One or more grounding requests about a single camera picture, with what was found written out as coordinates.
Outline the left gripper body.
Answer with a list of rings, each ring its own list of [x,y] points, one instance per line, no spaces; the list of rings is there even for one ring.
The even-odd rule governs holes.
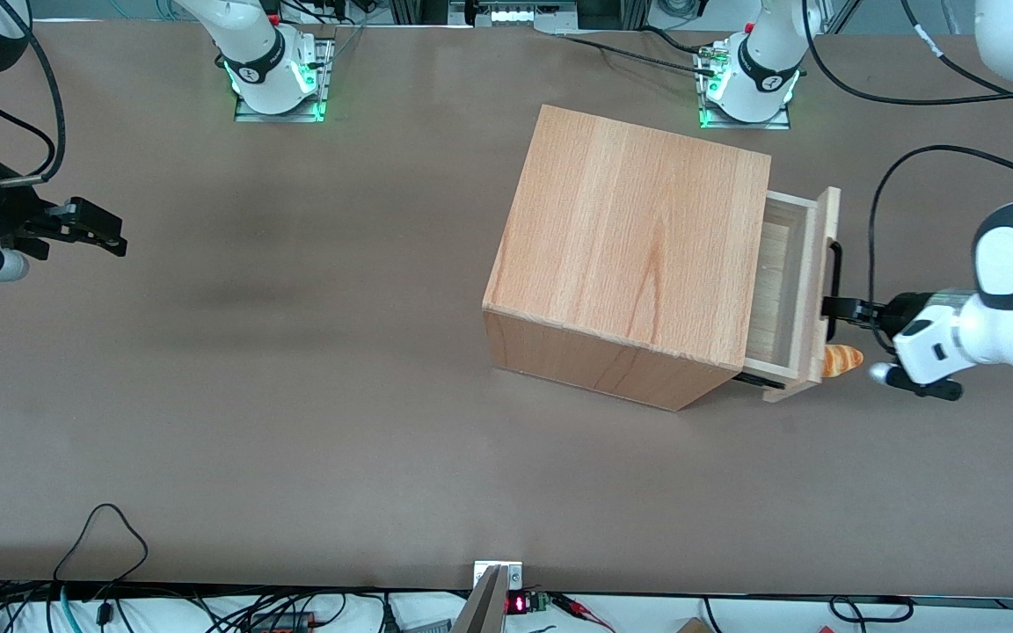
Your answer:
[[[878,365],[878,383],[897,389],[960,389],[953,374],[972,367],[959,340],[959,317],[969,291],[901,293],[887,305],[880,329],[893,346],[892,363]]]

